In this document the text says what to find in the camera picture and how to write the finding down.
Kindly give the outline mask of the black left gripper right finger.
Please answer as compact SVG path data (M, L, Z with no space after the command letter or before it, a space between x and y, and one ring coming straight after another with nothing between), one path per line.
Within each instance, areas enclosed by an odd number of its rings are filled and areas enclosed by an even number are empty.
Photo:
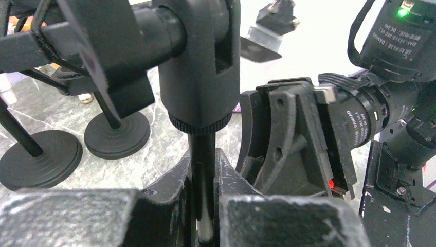
M218 246L370 246L343 200L261 194L215 151Z

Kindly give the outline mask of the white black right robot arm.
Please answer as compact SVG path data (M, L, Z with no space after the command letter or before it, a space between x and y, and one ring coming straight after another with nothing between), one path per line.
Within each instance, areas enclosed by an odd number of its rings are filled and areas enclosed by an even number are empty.
M241 95L237 172L265 195L353 199L351 151L371 143L359 215L373 246L435 246L435 193L423 167L435 156L435 1L385 1L360 71L274 80Z

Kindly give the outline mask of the black round-base mic stand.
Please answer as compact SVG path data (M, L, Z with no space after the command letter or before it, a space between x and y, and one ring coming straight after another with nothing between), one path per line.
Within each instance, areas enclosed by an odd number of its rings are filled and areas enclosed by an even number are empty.
M145 146L151 128L148 119L140 112L117 120L104 103L92 79L59 67L51 78L67 88L64 94L78 96L92 93L102 113L94 117L84 132L84 143L90 153L105 160L128 157Z
M1 101L1 125L16 140L1 157L1 184L22 188L52 188L68 178L83 155L81 142L61 130L30 135Z

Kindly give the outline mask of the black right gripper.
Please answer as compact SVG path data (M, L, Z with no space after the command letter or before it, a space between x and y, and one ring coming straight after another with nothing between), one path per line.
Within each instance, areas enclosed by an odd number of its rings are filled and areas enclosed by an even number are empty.
M321 95L309 78L271 81L241 94L236 171L259 192L355 197L351 154L340 149Z

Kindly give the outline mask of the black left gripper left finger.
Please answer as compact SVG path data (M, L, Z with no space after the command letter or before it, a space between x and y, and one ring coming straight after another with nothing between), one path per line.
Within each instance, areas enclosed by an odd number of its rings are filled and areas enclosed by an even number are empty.
M190 155L143 190L24 190L1 203L1 246L191 246Z

